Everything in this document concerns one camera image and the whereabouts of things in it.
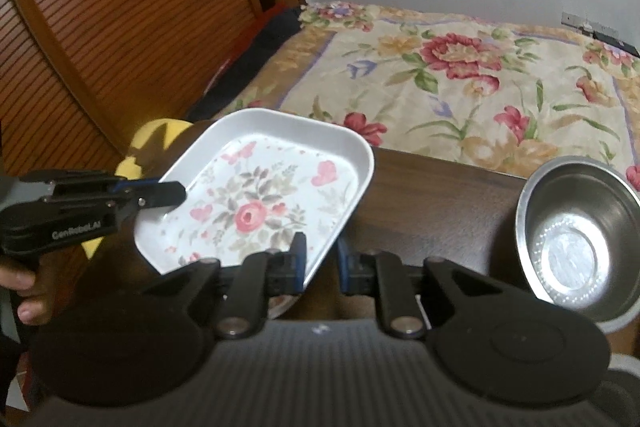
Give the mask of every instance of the finger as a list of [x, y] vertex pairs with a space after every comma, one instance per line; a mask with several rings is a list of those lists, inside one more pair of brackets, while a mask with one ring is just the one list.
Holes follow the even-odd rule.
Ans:
[[0, 286], [10, 290], [28, 290], [36, 275], [22, 264], [6, 256], [0, 257]]
[[39, 326], [49, 322], [52, 311], [53, 299], [50, 295], [31, 297], [18, 306], [18, 318], [28, 326]]
[[58, 286], [58, 276], [62, 266], [63, 256], [60, 252], [49, 252], [40, 258], [40, 267], [36, 274], [33, 286], [26, 290], [18, 291], [20, 297], [34, 297], [53, 293]]

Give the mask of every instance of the wooden table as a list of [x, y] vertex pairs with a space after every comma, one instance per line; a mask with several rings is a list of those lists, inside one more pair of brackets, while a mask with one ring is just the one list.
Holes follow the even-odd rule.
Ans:
[[[145, 167], [158, 175], [209, 125], [201, 122], [178, 137]], [[407, 264], [440, 255], [496, 279], [527, 287], [513, 234], [514, 211], [524, 180], [496, 172], [383, 149], [376, 170], [348, 225], [358, 251], [389, 250]], [[157, 276], [137, 252], [131, 225], [106, 238], [76, 286], [84, 301]], [[372, 316], [372, 299], [339, 294], [335, 260], [328, 258], [285, 318], [327, 320]], [[609, 335], [613, 352], [631, 354], [639, 321]]]

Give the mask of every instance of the yellow chair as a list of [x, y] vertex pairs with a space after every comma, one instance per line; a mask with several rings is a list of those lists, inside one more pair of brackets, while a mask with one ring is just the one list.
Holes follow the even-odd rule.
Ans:
[[[136, 131], [133, 140], [131, 141], [131, 145], [129, 146], [129, 150], [142, 149], [153, 133], [162, 125], [166, 126], [164, 143], [162, 144], [163, 149], [166, 150], [176, 137], [192, 124], [184, 120], [172, 120], [171, 118], [152, 120], [145, 123], [140, 129], [138, 129], [138, 131]], [[124, 176], [128, 180], [138, 180], [142, 176], [142, 168], [136, 164], [135, 156], [127, 156], [119, 163], [115, 174], [116, 176]], [[91, 241], [85, 241], [82, 243], [84, 253], [89, 259], [94, 256], [94, 253], [100, 246], [102, 239], [102, 237], [98, 237], [97, 239], [92, 239]]]

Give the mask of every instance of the fingernail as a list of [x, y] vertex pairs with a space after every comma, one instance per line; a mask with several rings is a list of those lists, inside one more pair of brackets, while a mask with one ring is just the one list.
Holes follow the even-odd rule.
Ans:
[[33, 318], [33, 312], [27, 308], [18, 312], [18, 317], [22, 322], [29, 322]]
[[33, 286], [33, 283], [35, 282], [35, 277], [33, 276], [33, 273], [21, 272], [16, 274], [15, 278], [17, 279], [18, 284], [23, 290], [28, 290]]

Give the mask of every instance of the white floral tray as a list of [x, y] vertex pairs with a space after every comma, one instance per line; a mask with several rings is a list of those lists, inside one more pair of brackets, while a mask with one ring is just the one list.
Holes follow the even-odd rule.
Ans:
[[[354, 211], [373, 174], [358, 134], [261, 108], [209, 127], [161, 181], [179, 181], [186, 201], [136, 220], [140, 253], [164, 274], [200, 257], [223, 266], [255, 251], [287, 250], [295, 232], [307, 243], [305, 286]], [[292, 299], [280, 299], [270, 315]]]

